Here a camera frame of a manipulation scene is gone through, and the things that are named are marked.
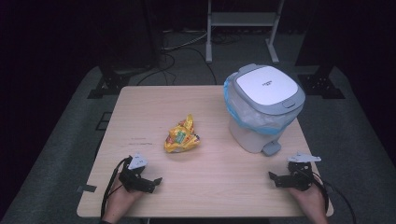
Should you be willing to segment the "grey metal stand frame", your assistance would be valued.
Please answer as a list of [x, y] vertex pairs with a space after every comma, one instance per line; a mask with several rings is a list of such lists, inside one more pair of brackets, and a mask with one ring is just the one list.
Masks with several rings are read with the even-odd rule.
[[265, 44], [272, 62], [279, 63], [274, 42], [285, 1], [278, 0], [275, 12], [217, 12], [212, 10], [212, 0], [207, 0], [205, 61], [213, 62], [212, 30], [215, 27], [271, 27], [271, 34], [265, 39]]

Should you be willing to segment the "black floor outlet frame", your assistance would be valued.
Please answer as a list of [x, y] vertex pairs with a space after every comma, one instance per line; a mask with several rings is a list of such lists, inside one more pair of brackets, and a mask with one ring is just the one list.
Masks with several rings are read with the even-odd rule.
[[98, 123], [96, 124], [95, 130], [96, 131], [105, 131], [107, 126], [111, 120], [112, 113], [111, 112], [104, 112], [99, 119]]

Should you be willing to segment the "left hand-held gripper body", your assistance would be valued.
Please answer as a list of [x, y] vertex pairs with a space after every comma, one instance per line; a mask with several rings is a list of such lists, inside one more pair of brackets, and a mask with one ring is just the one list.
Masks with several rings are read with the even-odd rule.
[[141, 176], [148, 162], [140, 154], [125, 158], [122, 162], [122, 169], [119, 180], [127, 190], [145, 191], [146, 186], [153, 186], [153, 182]]

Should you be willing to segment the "white trash can grey lid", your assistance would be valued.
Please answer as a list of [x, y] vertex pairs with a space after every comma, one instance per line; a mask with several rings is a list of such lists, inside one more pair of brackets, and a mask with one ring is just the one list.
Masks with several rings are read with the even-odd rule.
[[223, 84], [229, 130], [250, 153], [275, 155], [278, 140], [304, 107], [302, 88], [288, 75], [268, 65], [248, 64]]

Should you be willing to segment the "yellow snack wrapper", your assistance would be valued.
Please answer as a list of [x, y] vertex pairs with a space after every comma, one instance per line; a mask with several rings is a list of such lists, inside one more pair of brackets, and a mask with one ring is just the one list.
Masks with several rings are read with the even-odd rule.
[[168, 136], [164, 141], [164, 150], [167, 153], [179, 153], [191, 150], [200, 143], [200, 137], [194, 130], [193, 116], [189, 114], [168, 131]]

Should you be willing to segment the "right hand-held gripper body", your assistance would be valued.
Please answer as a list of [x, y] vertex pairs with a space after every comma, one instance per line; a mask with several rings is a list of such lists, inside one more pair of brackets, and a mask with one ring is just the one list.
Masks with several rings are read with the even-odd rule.
[[291, 187], [305, 191], [316, 182], [312, 171], [312, 163], [321, 161], [321, 157], [297, 152], [294, 156], [287, 158], [289, 175], [282, 177], [282, 182], [290, 182]]

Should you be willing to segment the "black stand base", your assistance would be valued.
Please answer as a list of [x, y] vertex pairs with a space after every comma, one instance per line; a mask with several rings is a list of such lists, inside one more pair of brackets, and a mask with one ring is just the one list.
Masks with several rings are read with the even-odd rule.
[[100, 99], [106, 95], [119, 95], [123, 87], [129, 85], [131, 77], [143, 74], [153, 68], [152, 65], [132, 67], [122, 63], [104, 63], [98, 66], [101, 78], [96, 87], [90, 90], [88, 99]]
[[341, 90], [334, 87], [328, 76], [299, 75], [298, 79], [306, 95], [318, 95], [323, 99], [345, 98]]

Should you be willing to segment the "translucent blue-edged bin liner bag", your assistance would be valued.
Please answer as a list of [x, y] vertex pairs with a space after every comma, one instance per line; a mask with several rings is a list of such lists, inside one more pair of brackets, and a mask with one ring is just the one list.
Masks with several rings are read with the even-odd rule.
[[253, 77], [240, 85], [239, 76], [231, 74], [224, 82], [227, 110], [241, 127], [261, 134], [278, 134], [302, 111], [305, 94], [287, 75]]

